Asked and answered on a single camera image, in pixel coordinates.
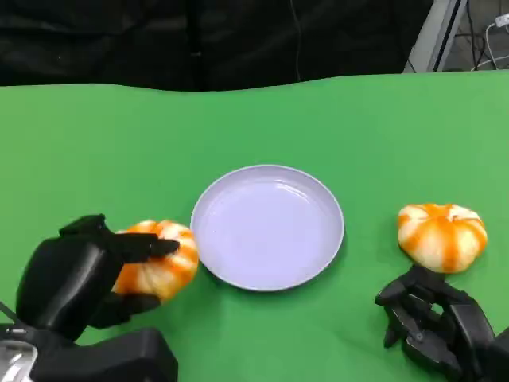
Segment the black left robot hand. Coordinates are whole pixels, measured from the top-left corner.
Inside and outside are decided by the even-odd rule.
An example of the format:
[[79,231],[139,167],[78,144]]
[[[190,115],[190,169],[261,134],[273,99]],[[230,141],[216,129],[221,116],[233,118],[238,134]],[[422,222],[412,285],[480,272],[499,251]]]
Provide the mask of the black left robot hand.
[[179,247],[155,233],[114,233],[103,214],[82,216],[35,249],[17,289],[17,319],[70,341],[88,326],[128,322],[159,307],[161,299],[139,287],[116,291],[122,269],[163,259]]

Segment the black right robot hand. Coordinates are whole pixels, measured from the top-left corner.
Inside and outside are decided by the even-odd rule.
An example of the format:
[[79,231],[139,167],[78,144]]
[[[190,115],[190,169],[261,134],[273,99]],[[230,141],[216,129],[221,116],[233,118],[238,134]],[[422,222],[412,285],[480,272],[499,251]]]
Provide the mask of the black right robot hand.
[[494,331],[480,305],[444,275],[413,265],[375,297],[388,325],[383,346],[401,344],[408,359],[448,381],[491,381]]

